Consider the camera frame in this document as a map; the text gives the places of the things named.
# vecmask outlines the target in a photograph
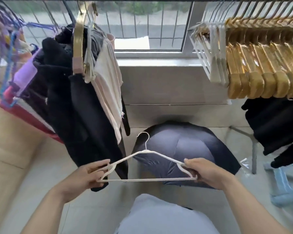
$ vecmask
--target floor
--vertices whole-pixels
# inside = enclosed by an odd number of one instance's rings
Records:
[[[124,135],[126,153],[130,154],[136,136],[145,128],[132,128],[129,137]],[[249,138],[228,128],[210,128],[221,139],[239,161],[251,156]],[[250,128],[241,128],[251,132]],[[279,209],[270,203],[269,193],[273,189],[271,176],[263,169],[263,163],[271,157],[258,153],[258,173],[252,175],[246,168],[240,169],[237,176],[259,202],[286,228],[293,230],[293,208]],[[63,145],[48,138],[41,146],[16,197],[12,202],[0,234],[20,233],[27,220],[38,206],[47,191],[70,174],[76,166]],[[148,176],[141,171],[135,160],[129,160],[129,177]],[[59,233],[106,233],[112,234],[126,216],[135,198],[149,193],[165,201],[187,206],[205,213],[221,234],[240,233],[238,225],[222,191],[162,185],[159,182],[113,183],[100,192],[84,192],[63,210]]]

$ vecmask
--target open umbrella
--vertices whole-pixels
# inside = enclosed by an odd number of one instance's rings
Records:
[[[185,158],[203,157],[232,174],[236,174],[241,167],[227,146],[206,127],[188,122],[167,121],[151,126],[145,132],[150,135],[150,139],[146,143],[148,150],[156,151],[178,161],[183,162]],[[146,133],[139,135],[132,153],[144,150],[147,138]],[[156,178],[187,176],[177,167],[176,163],[156,154],[137,154],[134,158]],[[209,187],[193,181],[166,181],[164,184]]]

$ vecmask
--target person's left hand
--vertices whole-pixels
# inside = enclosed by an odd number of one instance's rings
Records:
[[[81,195],[86,189],[102,187],[103,183],[97,182],[106,171],[96,172],[100,167],[108,165],[110,159],[83,165],[76,169],[63,181],[55,185],[50,192],[60,196],[64,203],[70,202]]]

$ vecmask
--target umbrella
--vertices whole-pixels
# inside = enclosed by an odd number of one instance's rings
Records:
[[[208,128],[193,125],[189,122],[167,121],[144,130],[150,135],[146,148],[156,151],[175,160],[183,162],[185,158],[203,157],[216,165],[236,174],[240,164],[227,146]],[[142,133],[137,138],[132,153],[145,149],[148,138]],[[134,158],[142,163],[156,178],[187,177],[177,164],[154,153],[137,154]],[[209,187],[193,181],[165,181],[164,184]]]

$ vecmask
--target cream garment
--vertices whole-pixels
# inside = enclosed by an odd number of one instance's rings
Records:
[[[88,36],[88,46],[91,46],[91,38]],[[90,64],[90,70],[86,73],[85,82],[93,85],[101,106],[112,124],[117,143],[121,141],[119,131],[123,115],[121,105],[121,71],[111,42],[104,39],[101,52],[95,61],[92,52],[87,49],[85,62]]]

